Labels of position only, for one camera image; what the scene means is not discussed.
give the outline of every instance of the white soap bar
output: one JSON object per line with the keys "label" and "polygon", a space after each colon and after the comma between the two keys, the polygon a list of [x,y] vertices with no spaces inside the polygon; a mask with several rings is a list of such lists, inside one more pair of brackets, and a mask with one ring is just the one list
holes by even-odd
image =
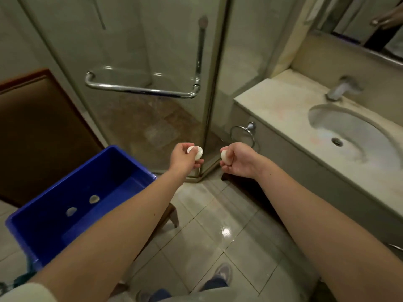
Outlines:
{"label": "white soap bar", "polygon": [[227,157],[226,152],[226,149],[221,152],[221,160],[225,163],[225,165],[231,166],[232,160]]}
{"label": "white soap bar", "polygon": [[[187,153],[189,153],[189,152],[192,150],[193,147],[194,147],[194,146],[190,146],[190,147],[187,149]],[[202,157],[202,155],[203,155],[203,148],[201,148],[200,146],[198,146],[198,152],[197,152],[197,154],[196,154],[195,161],[199,160],[199,159]]]}

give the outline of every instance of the shoe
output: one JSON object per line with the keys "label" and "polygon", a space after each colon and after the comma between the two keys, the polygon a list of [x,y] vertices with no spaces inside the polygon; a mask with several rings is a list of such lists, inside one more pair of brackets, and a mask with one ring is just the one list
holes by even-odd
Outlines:
{"label": "shoe", "polygon": [[145,290],[140,290],[136,294],[136,302],[148,302],[151,298],[151,294]]}
{"label": "shoe", "polygon": [[225,283],[229,286],[232,280],[232,268],[228,263],[222,263],[215,271],[214,277],[220,277],[224,279]]}

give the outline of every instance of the pant leg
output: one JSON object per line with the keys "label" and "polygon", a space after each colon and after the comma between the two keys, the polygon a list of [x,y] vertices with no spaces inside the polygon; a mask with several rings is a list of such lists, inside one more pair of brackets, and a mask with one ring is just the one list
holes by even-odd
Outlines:
{"label": "pant leg", "polygon": [[172,296],[171,296],[171,294],[168,292],[168,290],[161,288],[161,289],[157,290],[156,292],[154,292],[154,293],[151,295],[151,297],[150,297],[150,299],[148,300],[148,302],[158,302],[158,301],[161,301],[161,300],[164,300],[164,299],[168,299],[168,298],[171,298],[171,297],[172,297]]}
{"label": "pant leg", "polygon": [[209,290],[209,289],[214,289],[214,288],[220,288],[220,287],[228,287],[228,284],[225,282],[225,280],[221,277],[212,277],[210,280],[208,280],[200,289],[200,291],[204,290]]}

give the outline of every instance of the white sink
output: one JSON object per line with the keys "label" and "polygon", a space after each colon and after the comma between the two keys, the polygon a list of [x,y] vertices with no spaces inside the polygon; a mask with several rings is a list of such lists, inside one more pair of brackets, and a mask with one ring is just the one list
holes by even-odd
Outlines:
{"label": "white sink", "polygon": [[318,133],[319,142],[333,146],[346,159],[369,167],[401,170],[400,149],[370,120],[332,104],[312,107],[308,119]]}

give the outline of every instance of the blue container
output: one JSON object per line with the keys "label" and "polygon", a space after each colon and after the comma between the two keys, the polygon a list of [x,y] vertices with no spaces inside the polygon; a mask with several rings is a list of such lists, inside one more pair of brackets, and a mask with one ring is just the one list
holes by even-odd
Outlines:
{"label": "blue container", "polygon": [[[155,179],[134,158],[109,146],[10,215],[6,225],[39,270],[98,219]],[[90,203],[93,195],[99,197],[98,202]],[[71,208],[77,211],[69,217]]]}

